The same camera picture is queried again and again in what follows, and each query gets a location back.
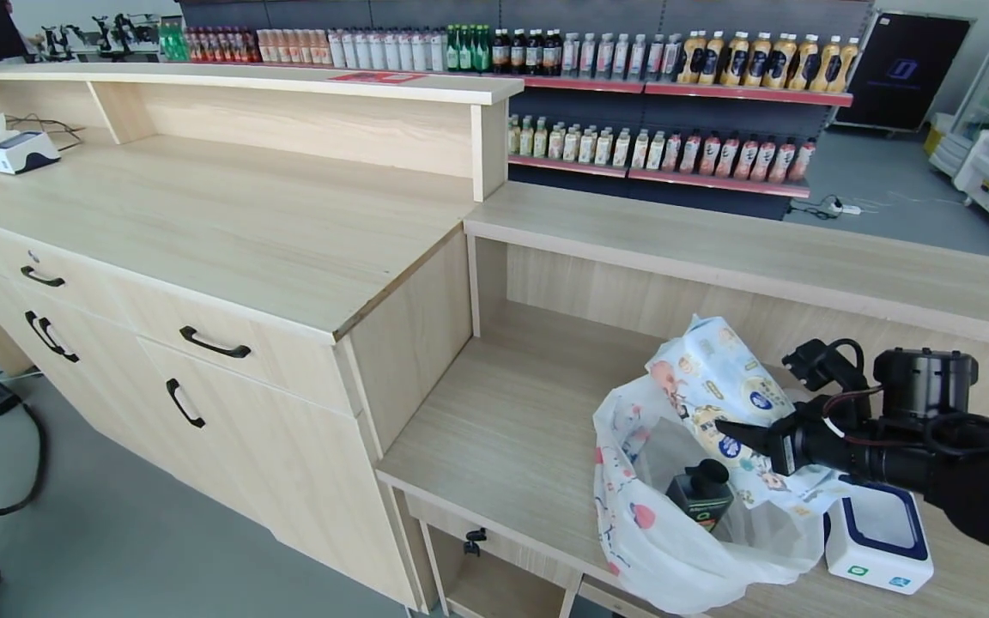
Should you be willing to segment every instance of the drawer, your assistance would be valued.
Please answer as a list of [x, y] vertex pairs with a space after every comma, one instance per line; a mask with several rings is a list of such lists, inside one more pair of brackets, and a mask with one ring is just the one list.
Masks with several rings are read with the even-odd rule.
[[[464, 552], [464, 536], [468, 532], [482, 528], [482, 525], [474, 524], [454, 512], [435, 507], [415, 496], [407, 496], [407, 507], [410, 509], [412, 517], [462, 541], [460, 544], [460, 552], [462, 553]], [[565, 566], [559, 560], [549, 558], [489, 529], [487, 530], [487, 540], [479, 542], [479, 549], [490, 552], [491, 555], [498, 556], [515, 567], [522, 568], [522, 570], [537, 575], [538, 578], [547, 579], [549, 582], [564, 588], [577, 587], [582, 576], [580, 572], [570, 566]]]
[[110, 282], [137, 333], [179, 352], [354, 414], [334, 348], [299, 325], [133, 274]]
[[0, 274], [12, 284], [122, 324], [124, 314], [106, 288], [112, 272], [95, 259], [0, 228]]

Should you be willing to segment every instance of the cabinet door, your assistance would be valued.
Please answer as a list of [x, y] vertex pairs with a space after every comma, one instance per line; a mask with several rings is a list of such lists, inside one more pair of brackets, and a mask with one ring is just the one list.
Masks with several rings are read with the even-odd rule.
[[179, 406], [200, 419], [274, 536], [404, 605], [415, 606], [373, 466], [352, 415], [305, 402], [142, 340]]
[[22, 297], [48, 320], [51, 340], [78, 357], [78, 371], [105, 395], [106, 406], [79, 410], [91, 425], [190, 488], [260, 521], [239, 486], [216, 473], [222, 462], [203, 441], [200, 427], [185, 422], [173, 406], [166, 380], [134, 333], [43, 294]]

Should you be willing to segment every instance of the white card reader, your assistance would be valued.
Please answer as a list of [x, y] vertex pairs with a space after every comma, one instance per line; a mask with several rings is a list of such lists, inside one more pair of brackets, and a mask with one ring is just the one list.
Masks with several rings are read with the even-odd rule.
[[0, 142], [0, 172], [24, 173], [59, 161], [59, 151], [42, 130], [24, 130]]

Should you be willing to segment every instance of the white box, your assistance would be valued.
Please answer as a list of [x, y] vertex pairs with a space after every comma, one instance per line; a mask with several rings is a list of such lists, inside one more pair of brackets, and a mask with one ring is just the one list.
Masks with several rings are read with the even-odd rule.
[[854, 485], [828, 517], [827, 568], [839, 578], [912, 595], [933, 576], [930, 547], [909, 492], [875, 482]]

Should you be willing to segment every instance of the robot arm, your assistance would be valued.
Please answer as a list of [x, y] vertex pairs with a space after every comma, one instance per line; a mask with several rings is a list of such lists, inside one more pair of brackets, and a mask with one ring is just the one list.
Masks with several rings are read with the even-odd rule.
[[[856, 365], [837, 351], [847, 344]], [[852, 340], [811, 340], [783, 361], [809, 391], [831, 382], [843, 391], [797, 403], [770, 427], [718, 421], [719, 431], [769, 457], [778, 474], [821, 464], [922, 494], [958, 530], [989, 545], [989, 418], [967, 411], [979, 375], [972, 356], [888, 349], [872, 369], [876, 387]], [[879, 391], [883, 415], [872, 419], [868, 398]]]

